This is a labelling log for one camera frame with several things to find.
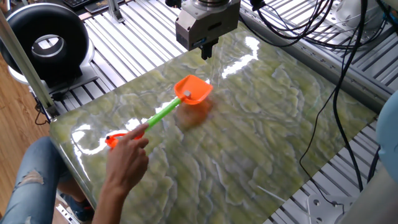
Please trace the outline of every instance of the marble board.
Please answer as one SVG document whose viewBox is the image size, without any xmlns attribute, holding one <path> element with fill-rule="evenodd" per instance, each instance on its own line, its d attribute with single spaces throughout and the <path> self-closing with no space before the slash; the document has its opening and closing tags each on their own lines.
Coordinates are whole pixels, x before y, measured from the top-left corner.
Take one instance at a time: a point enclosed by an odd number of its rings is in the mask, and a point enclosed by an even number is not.
<svg viewBox="0 0 398 224">
<path fill-rule="evenodd" d="M 109 134 L 134 129 L 174 98 L 188 74 L 212 84 L 203 124 L 187 128 L 178 110 L 146 133 L 149 168 L 123 207 L 122 223 L 263 223 L 308 177 L 299 166 L 315 117 L 334 85 L 241 23 L 213 57 L 187 52 L 104 96 L 55 118 L 50 135 L 96 206 Z M 341 92 L 338 112 L 349 139 L 375 114 Z M 303 160 L 316 173 L 343 147 L 331 103 Z"/>
</svg>

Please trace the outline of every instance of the knee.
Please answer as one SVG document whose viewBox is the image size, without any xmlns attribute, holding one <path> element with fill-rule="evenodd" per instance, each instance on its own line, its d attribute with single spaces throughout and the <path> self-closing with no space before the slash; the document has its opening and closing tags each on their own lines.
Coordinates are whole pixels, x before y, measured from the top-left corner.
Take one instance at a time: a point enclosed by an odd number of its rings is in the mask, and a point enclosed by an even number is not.
<svg viewBox="0 0 398 224">
<path fill-rule="evenodd" d="M 42 137 L 33 142 L 26 151 L 26 154 L 53 154 L 57 153 L 50 137 Z"/>
</svg>

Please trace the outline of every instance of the wooden floor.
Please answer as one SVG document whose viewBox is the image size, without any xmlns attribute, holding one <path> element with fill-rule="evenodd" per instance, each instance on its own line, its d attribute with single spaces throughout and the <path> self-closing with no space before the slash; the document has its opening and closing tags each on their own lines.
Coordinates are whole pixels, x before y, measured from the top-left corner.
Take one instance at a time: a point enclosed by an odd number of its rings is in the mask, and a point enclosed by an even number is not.
<svg viewBox="0 0 398 224">
<path fill-rule="evenodd" d="M 26 149 L 49 125 L 37 126 L 35 100 L 28 87 L 15 81 L 0 56 L 0 214 L 4 214 Z M 45 121 L 40 115 L 39 123 Z M 57 211 L 53 223 L 68 223 Z"/>
</svg>

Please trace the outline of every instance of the toy shovel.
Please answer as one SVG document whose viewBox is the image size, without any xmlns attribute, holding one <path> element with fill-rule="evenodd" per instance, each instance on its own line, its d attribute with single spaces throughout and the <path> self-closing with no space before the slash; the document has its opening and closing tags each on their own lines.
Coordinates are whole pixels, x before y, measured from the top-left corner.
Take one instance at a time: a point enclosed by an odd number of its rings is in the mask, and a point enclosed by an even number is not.
<svg viewBox="0 0 398 224">
<path fill-rule="evenodd" d="M 188 105 L 197 105 L 201 103 L 212 91 L 213 86 L 207 84 L 205 81 L 194 75 L 188 75 L 184 79 L 180 80 L 174 85 L 174 92 L 177 96 L 169 105 L 162 109 L 159 113 L 155 114 L 153 117 L 147 120 L 149 127 L 146 129 L 148 131 L 153 125 L 159 122 L 164 116 L 168 115 L 174 108 L 176 108 L 180 103 L 184 102 Z M 112 136 L 107 136 L 105 142 L 110 148 L 114 148 L 118 143 L 116 137 L 124 136 L 125 134 L 115 134 Z"/>
</svg>

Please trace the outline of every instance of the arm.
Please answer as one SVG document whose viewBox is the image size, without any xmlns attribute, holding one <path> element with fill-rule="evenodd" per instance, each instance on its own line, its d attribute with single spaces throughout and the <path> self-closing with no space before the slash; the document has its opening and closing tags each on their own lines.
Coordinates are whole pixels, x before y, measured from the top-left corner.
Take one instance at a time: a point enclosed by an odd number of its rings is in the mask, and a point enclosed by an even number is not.
<svg viewBox="0 0 398 224">
<path fill-rule="evenodd" d="M 112 190 L 110 184 L 104 183 L 99 195 L 93 224 L 120 223 L 120 216 L 126 196 Z"/>
<path fill-rule="evenodd" d="M 134 138 L 148 128 L 147 124 L 138 126 L 127 133 L 109 152 L 106 163 L 106 180 L 99 195 L 92 224 L 120 223 L 123 203 L 130 190 L 138 184 L 148 167 L 148 157 L 144 147 L 148 139 Z"/>
</svg>

